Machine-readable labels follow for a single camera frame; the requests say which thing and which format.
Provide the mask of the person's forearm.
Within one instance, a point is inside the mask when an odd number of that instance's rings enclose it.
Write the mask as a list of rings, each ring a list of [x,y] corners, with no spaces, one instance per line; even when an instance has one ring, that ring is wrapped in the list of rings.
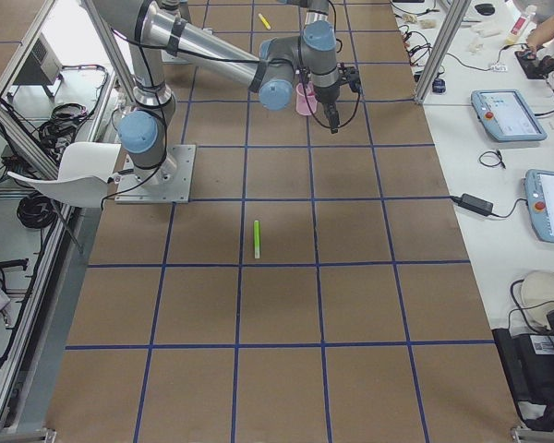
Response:
[[[527,39],[538,42],[543,45],[554,39],[554,16],[546,19],[539,24]]]

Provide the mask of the person's hand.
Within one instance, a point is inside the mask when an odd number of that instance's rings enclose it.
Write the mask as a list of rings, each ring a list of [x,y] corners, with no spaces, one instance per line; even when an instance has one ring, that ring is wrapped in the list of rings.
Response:
[[[538,49],[541,47],[540,43],[533,42],[530,39],[527,39],[525,43],[526,43],[527,49],[533,54],[535,54],[538,51]]]

